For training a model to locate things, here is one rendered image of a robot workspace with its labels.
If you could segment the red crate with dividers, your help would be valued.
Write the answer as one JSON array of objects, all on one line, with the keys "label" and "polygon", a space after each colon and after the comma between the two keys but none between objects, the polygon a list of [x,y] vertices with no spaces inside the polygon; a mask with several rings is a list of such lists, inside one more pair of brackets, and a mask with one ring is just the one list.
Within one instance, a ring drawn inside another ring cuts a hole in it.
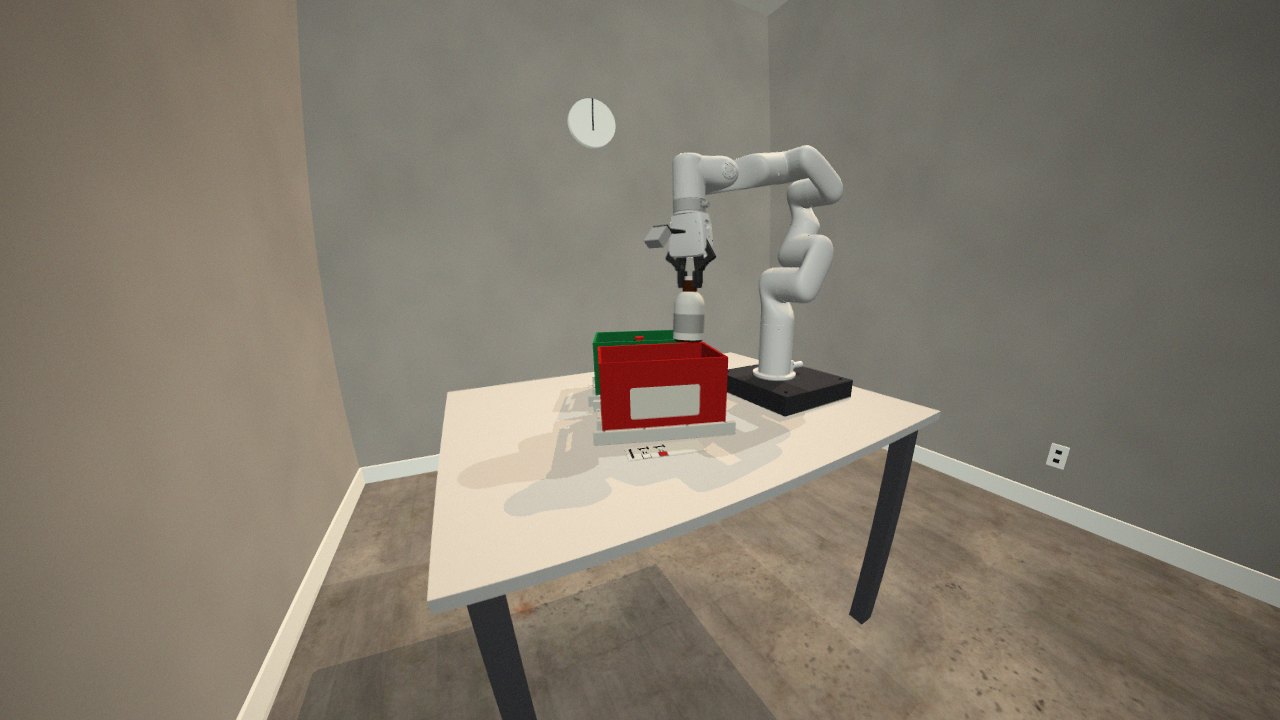
[{"label": "red crate with dividers", "polygon": [[728,357],[704,342],[598,347],[602,430],[726,421]]}]

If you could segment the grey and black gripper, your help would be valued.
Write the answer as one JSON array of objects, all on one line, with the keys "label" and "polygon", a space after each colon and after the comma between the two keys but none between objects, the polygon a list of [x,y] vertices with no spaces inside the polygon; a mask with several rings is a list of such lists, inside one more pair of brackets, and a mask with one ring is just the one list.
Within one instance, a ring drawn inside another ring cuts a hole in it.
[{"label": "grey and black gripper", "polygon": [[669,252],[666,256],[666,261],[671,263],[677,272],[678,288],[684,288],[684,275],[687,275],[685,272],[687,258],[694,260],[692,288],[701,288],[703,272],[716,259],[709,214],[698,210],[675,211],[669,228],[686,231],[686,233],[669,236]]}]

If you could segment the green bottle crate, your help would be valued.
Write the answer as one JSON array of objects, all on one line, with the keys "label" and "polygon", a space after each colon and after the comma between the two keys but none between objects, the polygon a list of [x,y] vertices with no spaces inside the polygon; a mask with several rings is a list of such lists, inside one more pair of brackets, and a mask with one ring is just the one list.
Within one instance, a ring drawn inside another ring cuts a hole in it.
[{"label": "green bottle crate", "polygon": [[[645,341],[634,341],[635,337],[643,336]],[[600,395],[600,382],[599,382],[599,363],[598,363],[598,347],[602,346],[623,346],[623,345],[666,345],[666,343],[685,343],[673,340],[673,331],[621,331],[621,332],[596,332],[593,340],[593,356],[594,356],[594,374],[595,374],[595,392]]]}]

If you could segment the white bottle with grey label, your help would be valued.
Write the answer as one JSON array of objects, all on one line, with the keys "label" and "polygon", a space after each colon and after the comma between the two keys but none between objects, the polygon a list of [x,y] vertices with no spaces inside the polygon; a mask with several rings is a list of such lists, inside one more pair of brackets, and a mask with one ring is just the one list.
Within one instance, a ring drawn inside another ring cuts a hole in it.
[{"label": "white bottle with grey label", "polygon": [[692,275],[685,275],[684,292],[675,299],[673,340],[698,343],[704,338],[705,304],[698,288],[692,288]]}]

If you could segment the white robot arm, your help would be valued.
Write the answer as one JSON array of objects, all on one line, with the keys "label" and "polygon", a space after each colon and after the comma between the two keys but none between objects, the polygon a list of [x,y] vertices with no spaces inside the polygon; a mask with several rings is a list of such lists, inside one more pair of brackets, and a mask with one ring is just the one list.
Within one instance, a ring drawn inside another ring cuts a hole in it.
[{"label": "white robot arm", "polygon": [[829,270],[833,245],[828,237],[818,234],[820,225],[812,208],[831,205],[842,197],[844,184],[838,174],[817,149],[808,145],[785,152],[756,152],[736,160],[682,152],[673,159],[672,173],[673,213],[707,211],[710,202],[705,200],[705,193],[796,181],[787,190],[792,222],[780,247],[781,266],[763,272],[759,279],[760,346],[758,368],[753,370],[753,375],[765,380],[794,379],[794,369],[803,366],[803,361],[791,360],[794,310],[790,302],[812,302]]}]

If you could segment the white paper strip with printed marks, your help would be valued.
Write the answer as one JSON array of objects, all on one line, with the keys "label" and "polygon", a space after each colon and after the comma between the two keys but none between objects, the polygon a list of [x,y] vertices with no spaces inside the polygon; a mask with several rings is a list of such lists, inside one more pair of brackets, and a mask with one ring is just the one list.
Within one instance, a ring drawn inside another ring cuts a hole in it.
[{"label": "white paper strip with printed marks", "polygon": [[707,451],[707,448],[698,439],[625,448],[628,461],[650,457],[666,457],[680,454],[695,454],[701,451]]}]

